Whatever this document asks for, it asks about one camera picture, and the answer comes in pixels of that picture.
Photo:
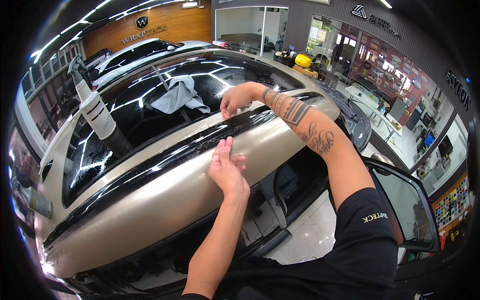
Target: gray microfiber towel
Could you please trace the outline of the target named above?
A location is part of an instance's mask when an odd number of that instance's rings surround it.
[[[197,108],[202,113],[210,113],[210,108],[204,105],[202,98],[193,89],[194,85],[195,81],[191,76],[174,78],[170,80],[169,91],[155,100],[152,106],[166,114],[171,114],[184,105],[190,109]]]

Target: white spray bottle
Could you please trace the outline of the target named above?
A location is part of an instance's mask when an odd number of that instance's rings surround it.
[[[75,56],[68,67],[68,74],[73,77],[75,89],[81,101],[79,109],[98,138],[113,154],[122,157],[131,151],[132,146],[118,129],[117,123],[105,107],[102,97],[97,91],[90,90],[80,74],[80,71],[87,70],[80,55]]]

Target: open car door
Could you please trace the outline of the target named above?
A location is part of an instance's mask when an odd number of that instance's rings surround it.
[[[362,156],[400,247],[440,252],[438,228],[422,183],[378,160]]]

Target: color sample card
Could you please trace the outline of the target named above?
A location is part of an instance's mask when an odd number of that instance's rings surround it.
[[[438,229],[458,218],[470,206],[468,187],[468,177],[465,177],[450,194],[435,206]]]

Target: tattoo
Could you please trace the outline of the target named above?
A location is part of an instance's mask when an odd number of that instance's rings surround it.
[[[267,89],[263,94],[265,103],[291,128],[295,129],[307,111],[311,108],[307,103],[272,89]]]
[[[307,146],[320,155],[325,155],[333,145],[333,133],[325,130],[320,131],[317,134],[317,124],[315,122],[310,123],[307,132],[299,132],[298,136]]]

